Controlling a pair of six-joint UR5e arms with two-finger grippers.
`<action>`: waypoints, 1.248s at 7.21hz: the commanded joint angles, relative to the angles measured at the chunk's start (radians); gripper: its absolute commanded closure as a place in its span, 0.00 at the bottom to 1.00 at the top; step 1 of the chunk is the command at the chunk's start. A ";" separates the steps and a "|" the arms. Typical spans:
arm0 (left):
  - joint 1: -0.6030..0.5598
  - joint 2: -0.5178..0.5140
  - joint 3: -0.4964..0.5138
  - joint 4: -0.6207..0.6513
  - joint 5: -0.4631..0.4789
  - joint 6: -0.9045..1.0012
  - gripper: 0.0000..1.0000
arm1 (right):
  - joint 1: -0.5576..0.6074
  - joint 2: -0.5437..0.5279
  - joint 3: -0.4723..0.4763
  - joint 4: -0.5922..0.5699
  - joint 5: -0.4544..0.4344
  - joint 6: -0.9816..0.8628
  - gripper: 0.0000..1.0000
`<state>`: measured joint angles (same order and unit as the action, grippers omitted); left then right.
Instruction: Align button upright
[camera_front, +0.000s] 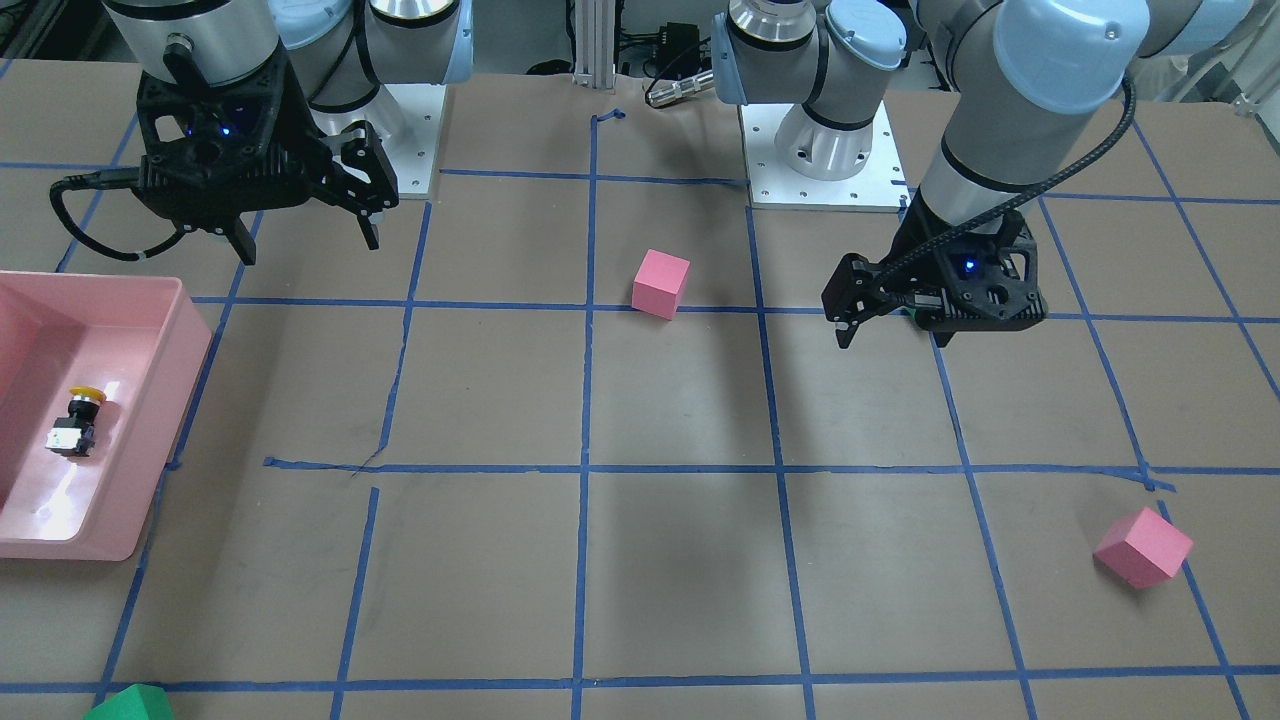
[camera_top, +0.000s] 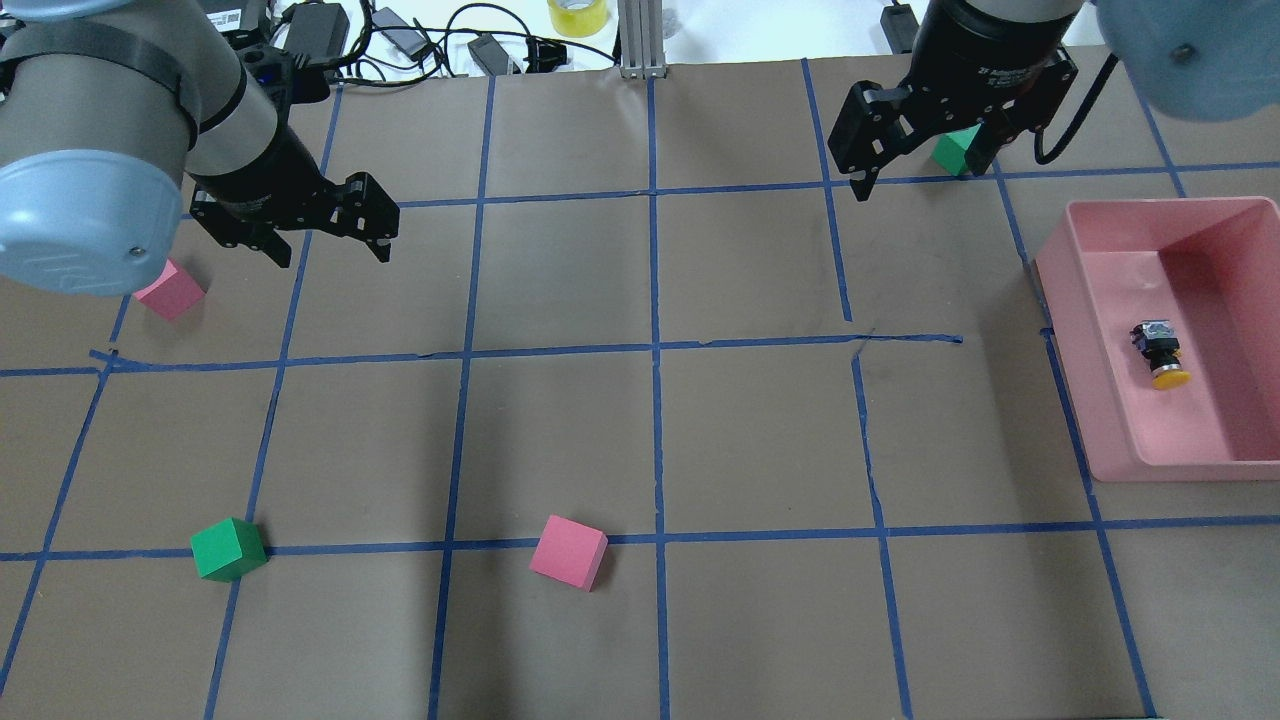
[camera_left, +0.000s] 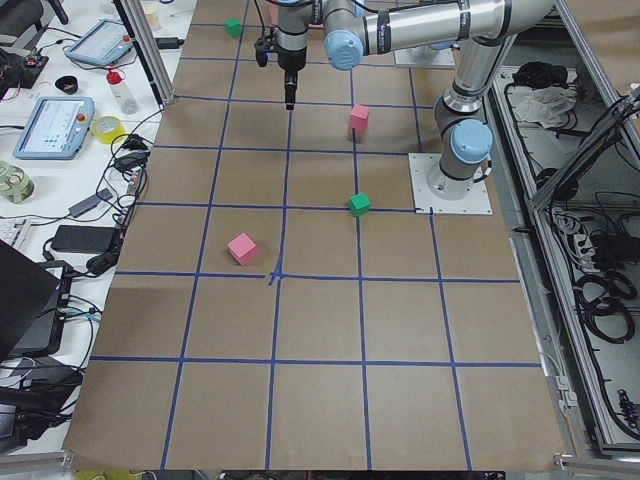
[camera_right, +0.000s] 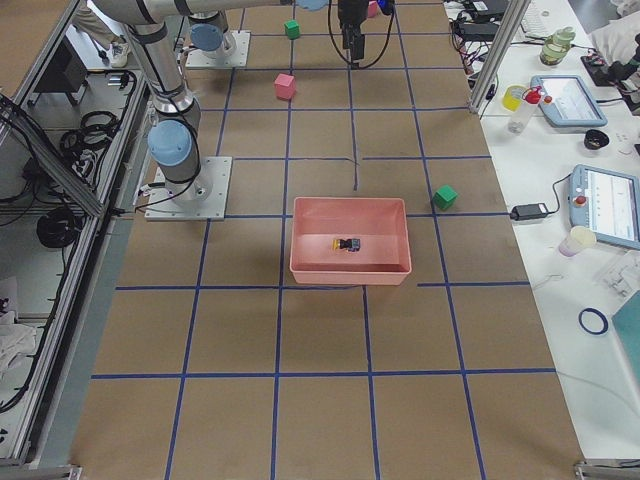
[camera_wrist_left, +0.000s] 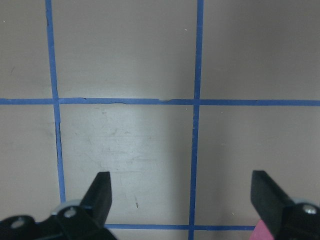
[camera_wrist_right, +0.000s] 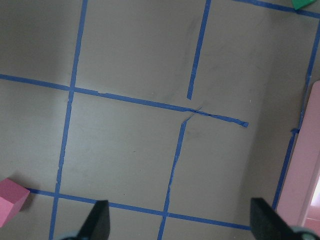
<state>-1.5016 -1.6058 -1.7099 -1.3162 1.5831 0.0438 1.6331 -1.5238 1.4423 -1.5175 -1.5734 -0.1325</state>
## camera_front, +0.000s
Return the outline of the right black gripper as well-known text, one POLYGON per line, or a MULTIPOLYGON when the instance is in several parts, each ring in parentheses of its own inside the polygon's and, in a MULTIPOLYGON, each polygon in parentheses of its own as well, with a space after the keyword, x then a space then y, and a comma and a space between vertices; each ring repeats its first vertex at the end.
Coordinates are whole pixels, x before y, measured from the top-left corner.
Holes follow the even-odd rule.
POLYGON ((379 250, 381 214, 399 205, 398 178, 374 126, 353 122, 323 138, 288 51, 276 45, 244 78, 215 86, 195 50, 166 45, 173 82, 145 73, 137 95, 145 152, 136 197, 178 228, 221 229, 244 266, 257 245, 241 214, 314 197, 356 217, 379 250))

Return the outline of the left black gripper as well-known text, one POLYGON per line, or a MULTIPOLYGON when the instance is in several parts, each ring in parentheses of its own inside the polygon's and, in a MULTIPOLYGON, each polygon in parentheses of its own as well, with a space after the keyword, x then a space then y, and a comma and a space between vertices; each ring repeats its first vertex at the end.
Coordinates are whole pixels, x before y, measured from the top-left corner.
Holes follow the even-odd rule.
POLYGON ((1048 315, 1038 286, 1037 246, 1021 215, 1006 215, 997 232, 966 232, 910 266, 911 293, 886 290, 888 263, 845 254, 820 292, 835 340, 847 350, 867 322, 899 309, 916 309, 916 325, 946 348, 959 332, 1014 332, 1048 315))

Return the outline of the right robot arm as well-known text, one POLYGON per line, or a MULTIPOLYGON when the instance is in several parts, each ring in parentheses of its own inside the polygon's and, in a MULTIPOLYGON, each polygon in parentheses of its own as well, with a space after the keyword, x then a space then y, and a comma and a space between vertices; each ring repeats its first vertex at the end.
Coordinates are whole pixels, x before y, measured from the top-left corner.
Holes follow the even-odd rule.
POLYGON ((311 200, 351 214, 369 249, 401 200, 390 146, 406 141, 394 85, 458 85, 474 70, 470 1, 106 1, 140 61, 143 155, 90 186, 128 190, 173 232, 224 238, 244 265, 244 215, 311 200))

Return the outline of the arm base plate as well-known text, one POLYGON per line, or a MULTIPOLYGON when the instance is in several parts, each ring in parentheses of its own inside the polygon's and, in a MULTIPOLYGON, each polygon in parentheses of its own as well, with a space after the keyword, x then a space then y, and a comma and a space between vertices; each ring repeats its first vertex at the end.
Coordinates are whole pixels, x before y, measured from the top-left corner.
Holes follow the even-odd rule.
POLYGON ((908 205, 884 104, 854 131, 818 124, 799 104, 745 105, 740 120, 753 208, 896 213, 908 205))
POLYGON ((384 85, 366 108, 403 199, 433 195, 447 96, 444 85, 384 85))

